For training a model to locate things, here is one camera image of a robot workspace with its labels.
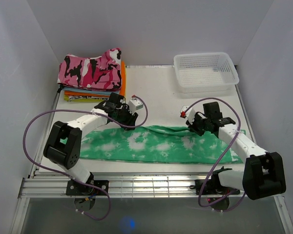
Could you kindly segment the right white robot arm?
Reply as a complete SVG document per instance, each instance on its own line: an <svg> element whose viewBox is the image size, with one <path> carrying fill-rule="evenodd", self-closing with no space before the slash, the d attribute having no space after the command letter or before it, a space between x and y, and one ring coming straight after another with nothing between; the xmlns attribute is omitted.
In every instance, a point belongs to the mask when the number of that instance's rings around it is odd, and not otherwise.
<svg viewBox="0 0 293 234"><path fill-rule="evenodd" d="M192 106L183 106L180 116L185 118L188 129L199 136L209 132L227 144L227 150L244 163L244 170L235 171L222 167L212 169L203 182L196 183L199 196L207 194L232 194L244 191L248 198L257 200L286 191L283 159L277 152L268 152L240 131L241 122L224 117L218 102L205 103L203 113Z"/></svg>

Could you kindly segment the green tie-dye trousers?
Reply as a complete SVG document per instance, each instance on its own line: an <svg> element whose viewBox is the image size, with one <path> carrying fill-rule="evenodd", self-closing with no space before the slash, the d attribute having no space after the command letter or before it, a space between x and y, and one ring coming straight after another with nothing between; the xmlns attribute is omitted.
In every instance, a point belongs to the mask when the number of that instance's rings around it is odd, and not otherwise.
<svg viewBox="0 0 293 234"><path fill-rule="evenodd" d="M145 126L89 133L81 144L82 159L134 163L214 164L227 148L214 134L198 136L187 127Z"/></svg>

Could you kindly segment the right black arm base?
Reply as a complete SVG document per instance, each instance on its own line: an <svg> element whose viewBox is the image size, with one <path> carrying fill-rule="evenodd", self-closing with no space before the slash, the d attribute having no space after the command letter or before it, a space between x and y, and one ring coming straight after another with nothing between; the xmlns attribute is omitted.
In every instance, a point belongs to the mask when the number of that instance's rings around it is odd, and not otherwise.
<svg viewBox="0 0 293 234"><path fill-rule="evenodd" d="M201 187L203 185L204 180L203 179L196 179L194 181L194 185L190 185L191 190L195 190L196 195L199 195L199 192L201 190ZM216 186L213 185L213 183L208 180L205 187L203 188L202 195L226 195L233 191L233 195L239 195L240 190L233 189L231 187L223 187L223 186Z"/></svg>

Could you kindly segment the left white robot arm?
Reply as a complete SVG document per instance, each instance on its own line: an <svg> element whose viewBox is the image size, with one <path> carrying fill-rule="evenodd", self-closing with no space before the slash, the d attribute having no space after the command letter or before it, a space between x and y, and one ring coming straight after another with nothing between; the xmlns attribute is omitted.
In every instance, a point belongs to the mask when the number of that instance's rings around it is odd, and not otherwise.
<svg viewBox="0 0 293 234"><path fill-rule="evenodd" d="M69 122L57 121L53 124L43 156L61 167L70 177L77 179L77 189L88 195L94 189L93 174L79 162L82 139L90 132L117 121L125 130L135 126L137 110L144 104L138 99L125 101L125 97L112 93L108 100L96 105L90 114Z"/></svg>

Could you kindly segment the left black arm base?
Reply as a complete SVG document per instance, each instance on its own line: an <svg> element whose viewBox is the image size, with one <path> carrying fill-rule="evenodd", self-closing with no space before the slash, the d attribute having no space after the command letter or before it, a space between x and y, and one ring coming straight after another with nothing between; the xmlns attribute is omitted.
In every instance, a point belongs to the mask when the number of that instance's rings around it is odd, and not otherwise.
<svg viewBox="0 0 293 234"><path fill-rule="evenodd" d="M104 189L108 193L108 180L95 180L94 186ZM102 191L92 187L81 185L73 180L68 181L66 187L66 195L68 196L91 196L91 195L105 195Z"/></svg>

